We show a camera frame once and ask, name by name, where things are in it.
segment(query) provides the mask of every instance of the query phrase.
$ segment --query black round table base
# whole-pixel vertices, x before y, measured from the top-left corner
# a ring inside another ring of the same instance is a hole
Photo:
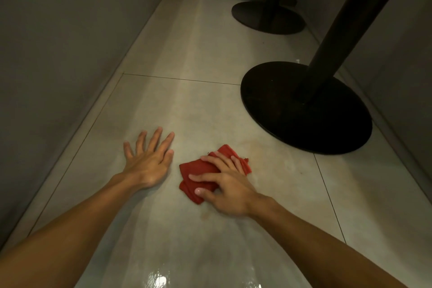
[[[362,147],[372,133],[370,114],[345,84],[331,78],[303,105],[291,96],[306,65],[260,64],[241,82],[241,98],[252,118],[279,140],[318,154],[345,154]]]
[[[264,2],[245,1],[231,9],[233,17],[252,29],[271,34],[294,34],[305,28],[305,21],[297,13],[278,6],[276,15],[269,26],[260,25]]]

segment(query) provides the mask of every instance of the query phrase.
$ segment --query grout line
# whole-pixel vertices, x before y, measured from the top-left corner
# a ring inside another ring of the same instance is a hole
[[[184,81],[195,81],[195,82],[207,82],[207,83],[219,83],[219,84],[230,84],[233,86],[239,86],[240,84],[236,83],[224,83],[224,82],[213,82],[213,81],[202,81],[202,80],[190,80],[190,79],[179,79],[179,78],[167,78],[164,76],[154,76],[154,75],[144,75],[144,74],[131,74],[131,73],[123,73],[125,75],[137,75],[137,76],[146,76],[148,78],[161,78],[161,79],[173,79],[173,80],[184,80]]]
[[[114,93],[114,90],[116,89],[118,83],[119,83],[120,80],[122,79],[123,74],[124,74],[124,73],[122,73],[121,77],[118,79],[117,83],[115,84],[114,88],[112,89],[111,93],[109,94],[107,100],[105,101],[104,105],[102,106],[100,112],[99,112],[98,115],[96,116],[96,118],[95,118],[95,120],[94,120],[92,126],[90,127],[89,131],[88,131],[87,134],[85,135],[85,137],[84,137],[84,139],[83,139],[83,142],[79,145],[79,147],[78,147],[76,153],[73,155],[72,160],[70,161],[69,165],[67,166],[67,169],[64,171],[64,173],[63,173],[61,179],[60,179],[59,182],[57,183],[57,186],[54,188],[54,191],[52,192],[50,198],[48,199],[48,201],[47,201],[47,203],[45,204],[44,208],[43,208],[42,211],[40,212],[38,218],[37,218],[36,221],[35,221],[35,224],[34,224],[34,225],[32,226],[32,228],[30,229],[30,232],[29,232],[29,234],[27,235],[27,237],[29,237],[29,236],[32,234],[32,231],[35,229],[35,226],[37,225],[37,223],[38,223],[38,221],[39,221],[39,219],[40,219],[42,213],[43,213],[43,212],[45,211],[45,209],[47,208],[47,206],[48,206],[48,204],[49,204],[49,202],[50,202],[52,196],[54,196],[54,193],[56,192],[58,186],[60,185],[60,182],[63,180],[63,177],[64,177],[64,176],[66,175],[66,173],[68,172],[70,165],[72,164],[73,160],[75,159],[75,156],[78,154],[78,152],[79,152],[79,150],[81,149],[81,146],[83,145],[84,141],[86,141],[87,136],[89,135],[90,131],[92,130],[93,126],[95,125],[96,121],[98,120],[99,115],[102,113],[102,111],[103,111],[103,109],[105,108],[105,105],[106,105],[106,103],[108,102],[108,100],[110,99],[111,95]]]
[[[337,224],[339,225],[339,229],[340,229],[340,233],[342,234],[343,241],[345,241],[345,243],[347,243],[347,241],[345,239],[345,236],[343,235],[343,231],[342,231],[342,227],[340,226],[339,219],[337,218],[338,216],[336,215],[336,211],[334,210],[334,206],[333,206],[333,203],[331,201],[330,194],[328,193],[328,189],[327,189],[327,186],[325,184],[324,177],[323,177],[323,175],[321,173],[320,166],[318,165],[318,161],[317,161],[317,157],[315,156],[315,153],[314,153],[314,157],[315,157],[315,162],[317,163],[317,166],[318,166],[318,170],[320,171],[321,179],[323,180],[325,190],[327,191],[328,198],[330,199],[330,204],[331,204],[331,206],[333,208],[334,216],[336,216],[336,221],[337,221]]]

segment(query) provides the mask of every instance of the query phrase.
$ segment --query person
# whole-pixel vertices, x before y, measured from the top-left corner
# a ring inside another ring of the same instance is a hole
[[[145,148],[146,132],[133,153],[124,143],[126,166],[97,193],[30,235],[0,258],[3,288],[73,287],[92,258],[102,236],[120,208],[138,190],[159,184],[172,162],[170,133],[159,144],[159,127]],[[220,173],[191,176],[194,181],[219,184],[216,194],[198,188],[195,193],[218,211],[250,217],[264,228],[316,287],[405,287],[383,269],[343,242],[298,218],[273,198],[258,193],[235,157],[202,156]]]

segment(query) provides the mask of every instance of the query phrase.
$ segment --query tile floor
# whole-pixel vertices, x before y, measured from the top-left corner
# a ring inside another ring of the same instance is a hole
[[[229,143],[249,157],[257,189],[363,253],[409,287],[432,282],[432,206],[374,127],[342,156],[314,155],[264,132],[240,99],[265,61],[308,64],[310,32],[263,34],[230,13],[236,0],[162,0],[51,172],[7,247],[90,196],[124,165],[141,129],[175,131],[174,164],[135,195],[77,287],[309,287],[255,223],[197,206],[178,189],[180,163]]]

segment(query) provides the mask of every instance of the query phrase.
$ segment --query cleaning cloth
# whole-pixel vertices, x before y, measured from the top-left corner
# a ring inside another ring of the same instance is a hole
[[[231,158],[231,156],[238,158],[246,175],[252,172],[250,166],[247,164],[249,160],[247,158],[240,158],[229,145],[224,144],[218,149],[218,152],[228,158]],[[217,157],[214,152],[209,153],[209,155]],[[219,169],[209,162],[204,162],[203,160],[198,159],[189,163],[180,164],[180,172],[183,181],[180,183],[179,188],[183,190],[186,196],[196,204],[201,204],[204,201],[204,199],[195,194],[196,188],[205,188],[210,191],[215,191],[219,187],[215,182],[195,182],[189,179],[189,174],[200,175],[203,173],[220,173]]]

